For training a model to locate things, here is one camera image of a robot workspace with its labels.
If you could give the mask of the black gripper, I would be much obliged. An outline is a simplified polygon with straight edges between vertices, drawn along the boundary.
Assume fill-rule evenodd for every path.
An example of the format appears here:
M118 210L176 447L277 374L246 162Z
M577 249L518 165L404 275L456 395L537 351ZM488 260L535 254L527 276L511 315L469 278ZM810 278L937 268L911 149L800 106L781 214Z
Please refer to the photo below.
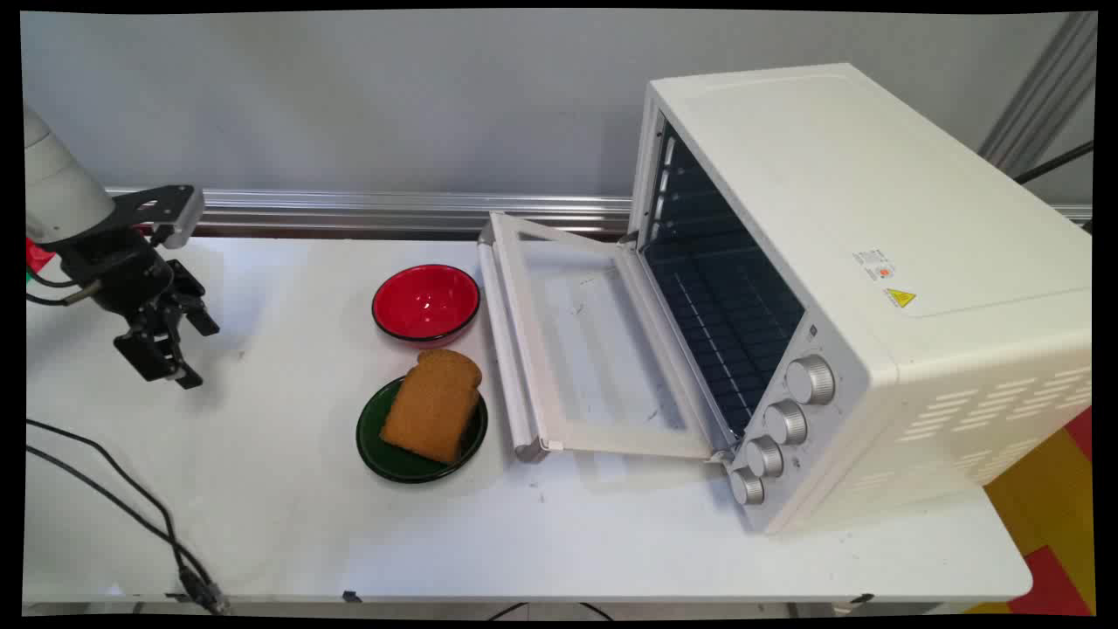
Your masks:
M203 284L176 259L165 259L138 230L111 230L69 238L57 246L61 271L79 290L61 299L65 307L94 301L101 309L124 317L127 333L114 346L146 382L172 381L184 390L203 379L184 362L173 306L203 337L219 334L218 322L203 302ZM146 317L153 314L155 318Z

